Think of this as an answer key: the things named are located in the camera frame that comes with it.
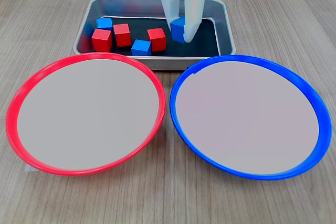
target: plate rim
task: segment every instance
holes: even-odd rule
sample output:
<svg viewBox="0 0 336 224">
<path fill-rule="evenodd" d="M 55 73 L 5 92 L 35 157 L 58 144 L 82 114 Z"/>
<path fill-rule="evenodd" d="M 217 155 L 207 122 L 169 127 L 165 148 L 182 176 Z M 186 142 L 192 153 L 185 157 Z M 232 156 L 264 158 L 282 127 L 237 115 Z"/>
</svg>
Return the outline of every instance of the plate rim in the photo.
<svg viewBox="0 0 336 224">
<path fill-rule="evenodd" d="M 38 159 L 34 158 L 22 145 L 20 138 L 18 136 L 17 130 L 17 119 L 18 114 L 21 109 L 21 106 L 27 97 L 27 95 L 31 92 L 31 90 L 40 82 L 42 79 L 47 77 L 48 75 L 56 72 L 59 69 L 62 69 L 66 66 L 76 64 L 79 62 L 87 61 L 87 60 L 97 60 L 97 59 L 105 59 L 105 60 L 115 60 L 120 61 L 123 63 L 127 63 L 140 71 L 142 71 L 154 84 L 156 91 L 158 92 L 159 97 L 159 109 L 158 115 L 156 116 L 155 123 L 152 127 L 152 130 L 149 132 L 147 138 L 139 145 L 136 149 L 134 149 L 131 153 L 124 156 L 123 158 L 114 161 L 113 163 L 106 164 L 96 168 L 90 169 L 81 169 L 81 170 L 68 170 L 68 169 L 61 169 L 57 167 L 53 167 L 47 165 Z M 13 148 L 14 152 L 27 164 L 31 165 L 32 167 L 41 170 L 43 172 L 56 174 L 56 175 L 89 175 L 98 172 L 102 172 L 107 169 L 111 169 L 125 161 L 131 159 L 135 156 L 138 152 L 140 152 L 143 148 L 145 148 L 156 136 L 157 132 L 159 131 L 164 117 L 166 114 L 166 96 L 163 89 L 163 85 L 159 78 L 155 75 L 155 73 L 147 67 L 145 64 L 129 58 L 124 55 L 109 53 L 109 52 L 89 52 L 80 55 L 73 55 L 64 59 L 60 59 L 52 64 L 47 65 L 46 67 L 42 68 L 38 72 L 36 72 L 33 76 L 31 76 L 15 93 L 14 97 L 12 98 L 10 105 L 7 110 L 7 117 L 6 117 L 6 133 L 8 141 Z"/>
<path fill-rule="evenodd" d="M 238 62 L 245 62 L 254 64 L 263 68 L 266 68 L 282 77 L 287 79 L 289 82 L 291 82 L 293 85 L 295 85 L 302 93 L 303 95 L 308 99 L 309 103 L 313 107 L 315 114 L 318 119 L 318 125 L 319 125 L 319 136 L 317 144 L 315 145 L 313 151 L 311 154 L 299 165 L 296 167 L 281 172 L 281 173 L 274 173 L 274 174 L 252 174 L 252 173 L 245 173 L 240 172 L 238 170 L 231 169 L 229 167 L 226 167 L 220 163 L 217 163 L 213 161 L 211 158 L 204 155 L 201 151 L 199 151 L 192 142 L 186 137 L 185 133 L 183 132 L 180 123 L 177 119 L 176 115 L 176 97 L 179 92 L 179 89 L 183 82 L 191 75 L 198 73 L 202 69 L 216 64 L 220 62 L 226 62 L 226 61 L 238 61 Z M 290 177 L 295 177 L 297 175 L 300 175 L 311 168 L 313 168 L 316 164 L 318 164 L 324 155 L 326 154 L 330 143 L 331 143 L 331 135 L 332 135 L 332 124 L 331 124 L 331 118 L 328 112 L 328 109 L 321 99 L 321 97 L 318 95 L 316 90 L 304 79 L 302 79 L 299 75 L 294 73 L 288 68 L 285 68 L 275 62 L 254 57 L 254 56 L 247 56 L 247 55 L 224 55 L 224 56 L 216 56 L 211 57 L 202 61 L 199 61 L 198 63 L 190 66 L 187 68 L 177 79 L 177 81 L 174 84 L 174 87 L 171 92 L 170 96 L 170 113 L 171 118 L 174 123 L 174 126 L 180 135 L 181 139 L 188 145 L 188 147 L 196 153 L 200 158 L 204 159 L 211 165 L 228 172 L 230 174 L 243 177 L 243 178 L 249 178 L 249 179 L 256 179 L 256 180 L 279 180 L 279 179 L 286 179 Z"/>
</svg>

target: plate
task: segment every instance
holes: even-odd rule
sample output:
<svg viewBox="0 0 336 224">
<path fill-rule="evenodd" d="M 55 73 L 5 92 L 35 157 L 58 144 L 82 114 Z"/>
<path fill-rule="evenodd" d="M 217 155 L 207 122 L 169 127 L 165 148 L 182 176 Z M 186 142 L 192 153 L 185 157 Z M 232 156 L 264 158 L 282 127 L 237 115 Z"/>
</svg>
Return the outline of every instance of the plate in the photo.
<svg viewBox="0 0 336 224">
<path fill-rule="evenodd" d="M 33 75 L 7 114 L 8 140 L 29 165 L 92 174 L 133 157 L 158 132 L 165 94 L 157 76 L 126 56 L 88 53 Z"/>
<path fill-rule="evenodd" d="M 273 180 L 317 164 L 331 141 L 322 99 L 297 74 L 252 56 L 219 56 L 185 70 L 171 117 L 201 158 L 237 176 Z"/>
</svg>

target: tray rim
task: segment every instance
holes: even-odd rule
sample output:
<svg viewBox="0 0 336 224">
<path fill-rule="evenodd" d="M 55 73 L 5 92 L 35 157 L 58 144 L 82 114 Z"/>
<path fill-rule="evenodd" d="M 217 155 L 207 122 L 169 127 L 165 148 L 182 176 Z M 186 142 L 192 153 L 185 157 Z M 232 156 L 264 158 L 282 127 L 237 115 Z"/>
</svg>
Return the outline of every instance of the tray rim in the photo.
<svg viewBox="0 0 336 224">
<path fill-rule="evenodd" d="M 84 29 L 86 20 L 87 20 L 88 15 L 89 15 L 89 11 L 90 11 L 90 9 L 91 9 L 91 7 L 92 7 L 92 5 L 95 1 L 97 1 L 97 0 L 90 0 L 90 2 L 88 4 L 88 7 L 86 9 L 85 15 L 83 17 L 83 20 L 81 22 L 81 25 L 79 27 L 79 30 L 77 32 L 75 43 L 74 43 L 74 46 L 72 47 L 72 50 L 75 53 L 75 55 L 80 55 L 81 54 L 77 49 L 78 42 L 79 42 L 81 34 L 83 33 L 83 29 Z M 219 4 L 222 5 L 222 7 L 224 9 L 224 13 L 225 13 L 227 29 L 228 29 L 228 32 L 229 32 L 229 39 L 230 39 L 230 43 L 231 43 L 231 46 L 232 46 L 232 51 L 229 55 L 235 55 L 236 54 L 236 46 L 235 46 L 235 43 L 234 43 L 234 40 L 233 40 L 233 34 L 232 34 L 230 22 L 229 22 L 229 17 L 228 17 L 226 5 L 221 0 L 206 0 L 206 1 L 215 1 L 215 2 L 218 2 Z M 212 57 L 173 57 L 173 56 L 128 56 L 128 55 L 127 55 L 127 57 L 135 59 L 135 60 L 163 60 L 163 61 L 164 60 L 174 60 L 174 61 L 184 60 L 184 61 L 190 61 L 190 62 L 212 58 Z"/>
</svg>

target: wooden table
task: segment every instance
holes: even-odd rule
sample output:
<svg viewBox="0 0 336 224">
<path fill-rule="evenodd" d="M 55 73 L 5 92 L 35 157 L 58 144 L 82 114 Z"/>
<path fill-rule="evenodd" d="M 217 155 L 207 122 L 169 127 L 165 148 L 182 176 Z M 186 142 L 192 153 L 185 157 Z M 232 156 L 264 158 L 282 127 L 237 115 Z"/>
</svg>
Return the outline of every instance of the wooden table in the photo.
<svg viewBox="0 0 336 224">
<path fill-rule="evenodd" d="M 7 108 L 31 75 L 72 55 L 89 1 L 0 0 L 0 223 L 335 223 L 334 135 L 324 159 L 305 174 L 253 181 L 197 157 L 178 136 L 169 107 L 151 144 L 116 168 L 84 177 L 25 172 L 7 141 Z M 222 1 L 237 53 L 301 75 L 335 127 L 336 0 Z M 167 100 L 179 74 L 157 73 Z"/>
</svg>

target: red rim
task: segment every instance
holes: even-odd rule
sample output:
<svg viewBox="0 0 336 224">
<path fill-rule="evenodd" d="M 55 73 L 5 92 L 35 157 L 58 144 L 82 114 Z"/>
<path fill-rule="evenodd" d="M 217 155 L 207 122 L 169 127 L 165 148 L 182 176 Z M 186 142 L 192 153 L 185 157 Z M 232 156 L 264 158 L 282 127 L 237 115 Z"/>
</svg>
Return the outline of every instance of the red rim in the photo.
<svg viewBox="0 0 336 224">
<path fill-rule="evenodd" d="M 139 69 L 142 71 L 145 75 L 147 75 L 150 80 L 153 82 L 157 94 L 159 96 L 159 111 L 158 116 L 156 118 L 156 121 L 154 123 L 154 127 L 152 128 L 151 132 L 145 139 L 145 141 L 133 152 L 128 154 L 127 156 L 123 157 L 122 159 L 119 159 L 118 161 L 115 161 L 111 164 L 100 166 L 93 169 L 85 169 L 85 170 L 65 170 L 65 169 L 59 169 L 55 168 L 49 165 L 46 165 L 39 160 L 35 159 L 33 156 L 31 156 L 27 150 L 23 147 L 20 138 L 18 136 L 17 132 L 17 119 L 18 114 L 20 111 L 20 108 L 27 97 L 27 95 L 30 93 L 30 91 L 34 88 L 35 85 L 37 85 L 42 79 L 50 75 L 51 73 L 66 67 L 71 64 L 75 64 L 81 61 L 86 60 L 94 60 L 94 59 L 108 59 L 108 60 L 117 60 L 124 63 L 127 63 L 129 65 L 132 65 L 133 67 Z M 28 81 L 26 81 L 20 89 L 16 92 L 7 112 L 7 119 L 6 119 L 6 131 L 8 136 L 8 141 L 11 144 L 13 150 L 16 152 L 16 154 L 27 164 L 35 167 L 36 169 L 57 174 L 57 175 L 86 175 L 86 174 L 93 174 L 97 172 L 101 172 L 106 169 L 110 169 L 114 166 L 117 166 L 128 159 L 132 158 L 135 154 L 137 154 L 139 151 L 141 151 L 143 148 L 145 148 L 150 141 L 155 137 L 157 132 L 159 131 L 159 128 L 162 125 L 163 119 L 165 117 L 166 112 L 166 98 L 165 93 L 163 90 L 162 83 L 159 81 L 157 76 L 154 74 L 154 72 L 149 69 L 144 64 L 140 63 L 137 60 L 133 60 L 131 58 L 128 58 L 123 55 L 118 54 L 112 54 L 112 53 L 87 53 L 82 55 L 76 55 L 76 56 L 70 56 L 68 58 L 56 61 L 45 68 L 38 71 L 36 74 L 34 74 Z"/>
</svg>

